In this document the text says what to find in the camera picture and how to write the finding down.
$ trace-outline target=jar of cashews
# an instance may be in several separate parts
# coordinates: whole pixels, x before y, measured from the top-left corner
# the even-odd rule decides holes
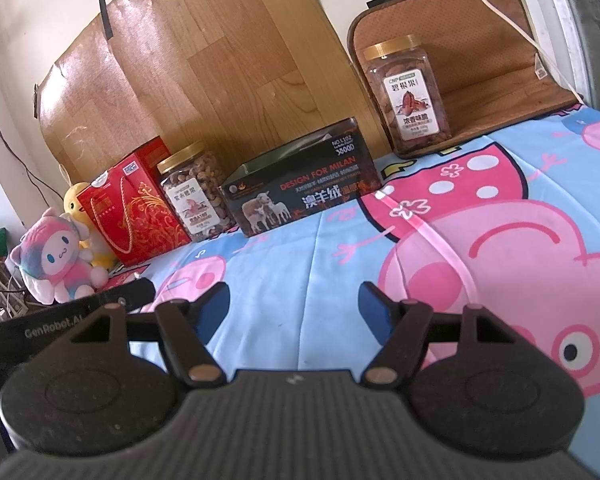
[[[214,238],[235,226],[220,195],[224,173],[202,142],[166,158],[158,164],[158,171],[167,200],[194,242]]]
[[[409,156],[452,137],[429,58],[416,36],[375,44],[363,55],[396,155]]]

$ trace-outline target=plush toy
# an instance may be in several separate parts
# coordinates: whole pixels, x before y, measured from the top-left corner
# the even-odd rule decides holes
[[[10,257],[40,303],[83,298],[109,281],[107,269],[91,267],[91,251],[80,249],[80,240],[88,237],[86,225],[49,208],[13,248]]]
[[[89,229],[89,239],[80,244],[93,251],[93,261],[91,265],[105,267],[107,270],[113,270],[118,263],[118,257],[111,250],[105,239],[98,232],[95,225],[89,218],[89,215],[84,212],[84,208],[78,200],[78,195],[89,185],[86,182],[79,182],[72,186],[71,180],[65,168],[60,165],[60,173],[69,184],[69,189],[64,194],[64,212],[69,213],[74,220],[85,224]]]

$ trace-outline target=yellow duck plush toy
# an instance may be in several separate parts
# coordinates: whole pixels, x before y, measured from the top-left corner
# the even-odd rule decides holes
[[[68,174],[64,167],[60,167],[60,171],[64,179],[67,180],[69,186],[71,181],[68,179]],[[91,265],[94,267],[104,267],[107,270],[112,270],[118,263],[118,257],[111,250],[105,239],[93,225],[89,215],[85,213],[84,208],[78,200],[78,194],[82,192],[89,184],[86,182],[79,182],[71,186],[64,194],[64,212],[69,213],[72,218],[78,222],[82,222],[89,228],[89,239],[85,242],[80,242],[84,245],[84,248],[91,249],[93,252],[93,261]]]

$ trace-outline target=jar label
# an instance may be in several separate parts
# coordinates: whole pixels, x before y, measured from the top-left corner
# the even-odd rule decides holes
[[[402,140],[425,137],[440,131],[422,70],[414,68],[386,77],[383,82]]]
[[[167,196],[184,227],[196,235],[220,223],[220,217],[195,178],[167,190]]]

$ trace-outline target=wood-patterned board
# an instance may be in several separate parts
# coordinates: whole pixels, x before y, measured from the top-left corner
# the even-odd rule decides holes
[[[160,135],[203,139],[225,171],[354,116],[374,156],[384,131],[318,0],[113,0],[40,85],[49,149],[90,181]]]

